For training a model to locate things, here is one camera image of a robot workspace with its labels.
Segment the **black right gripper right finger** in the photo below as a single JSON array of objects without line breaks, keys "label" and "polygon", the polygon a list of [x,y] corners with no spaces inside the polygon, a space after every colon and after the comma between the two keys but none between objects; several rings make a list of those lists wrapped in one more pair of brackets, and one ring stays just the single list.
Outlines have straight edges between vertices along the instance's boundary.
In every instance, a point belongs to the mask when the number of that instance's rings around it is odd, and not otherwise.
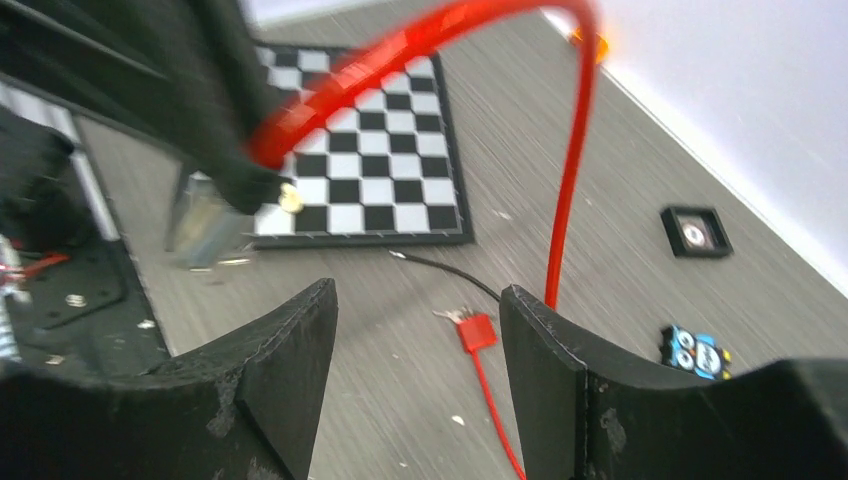
[{"label": "black right gripper right finger", "polygon": [[843,479],[847,364],[780,360],[724,381],[649,361],[524,288],[502,346],[530,479]]}]

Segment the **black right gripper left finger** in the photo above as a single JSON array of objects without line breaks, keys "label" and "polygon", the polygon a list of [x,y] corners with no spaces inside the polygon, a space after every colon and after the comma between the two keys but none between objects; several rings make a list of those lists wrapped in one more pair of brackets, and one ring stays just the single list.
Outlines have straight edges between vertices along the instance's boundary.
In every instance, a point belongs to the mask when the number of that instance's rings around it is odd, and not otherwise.
[{"label": "black right gripper left finger", "polygon": [[304,479],[332,359],[336,285],[135,375],[1,364],[5,479]]}]

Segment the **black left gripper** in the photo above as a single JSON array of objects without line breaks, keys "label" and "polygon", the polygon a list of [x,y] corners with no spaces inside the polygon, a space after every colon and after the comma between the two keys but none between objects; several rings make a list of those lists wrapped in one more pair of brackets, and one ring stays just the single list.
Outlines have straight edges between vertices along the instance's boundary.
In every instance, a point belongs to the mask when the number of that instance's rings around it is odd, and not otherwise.
[{"label": "black left gripper", "polygon": [[236,1],[5,1],[1,69],[179,150],[244,214],[280,189],[248,154],[280,98]]}]

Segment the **red cable lock chrome cylinder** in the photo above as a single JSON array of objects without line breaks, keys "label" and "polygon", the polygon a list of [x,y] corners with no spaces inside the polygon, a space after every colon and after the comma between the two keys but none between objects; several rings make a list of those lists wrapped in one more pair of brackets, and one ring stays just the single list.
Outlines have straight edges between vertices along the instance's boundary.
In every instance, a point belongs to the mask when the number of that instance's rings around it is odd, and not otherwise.
[{"label": "red cable lock chrome cylinder", "polygon": [[[476,241],[428,256],[478,274],[497,288],[544,288],[552,226],[573,108],[575,58],[538,14],[488,28],[444,51]],[[344,315],[483,305],[474,287],[378,249],[266,251],[242,266],[148,274],[159,316],[171,324],[229,327],[269,312],[315,280],[336,282]]]}]

